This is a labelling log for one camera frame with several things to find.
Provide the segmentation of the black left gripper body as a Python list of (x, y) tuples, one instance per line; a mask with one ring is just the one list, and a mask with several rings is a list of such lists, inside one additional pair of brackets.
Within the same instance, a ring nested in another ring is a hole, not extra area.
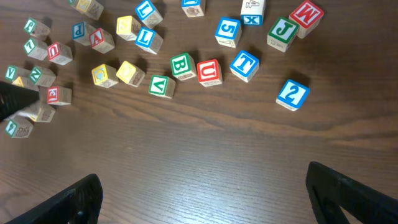
[(1, 121), (36, 101), (39, 101), (39, 92), (1, 82)]

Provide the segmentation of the green B wooden block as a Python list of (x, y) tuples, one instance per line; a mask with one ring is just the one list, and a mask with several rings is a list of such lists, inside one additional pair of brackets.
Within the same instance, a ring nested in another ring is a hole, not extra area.
[(197, 68), (192, 56), (188, 53), (176, 55), (170, 59), (172, 75), (180, 80), (188, 80), (197, 76)]

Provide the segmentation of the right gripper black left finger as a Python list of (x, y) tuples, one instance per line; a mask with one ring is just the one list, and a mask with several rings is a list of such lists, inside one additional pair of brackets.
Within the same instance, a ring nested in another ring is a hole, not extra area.
[(6, 224), (97, 224), (102, 201), (100, 179), (90, 174)]

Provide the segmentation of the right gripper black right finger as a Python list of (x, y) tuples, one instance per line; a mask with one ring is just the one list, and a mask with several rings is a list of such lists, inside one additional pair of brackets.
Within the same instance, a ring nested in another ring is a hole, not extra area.
[(308, 165), (305, 185), (318, 223), (349, 221), (343, 210), (363, 224), (397, 224), (397, 200), (319, 162)]

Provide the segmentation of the yellow O wooden block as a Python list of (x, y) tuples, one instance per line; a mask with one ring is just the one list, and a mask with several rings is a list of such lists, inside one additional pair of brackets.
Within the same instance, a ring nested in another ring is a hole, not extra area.
[(124, 61), (118, 69), (116, 76), (125, 84), (138, 87), (143, 81), (146, 73), (136, 65)]

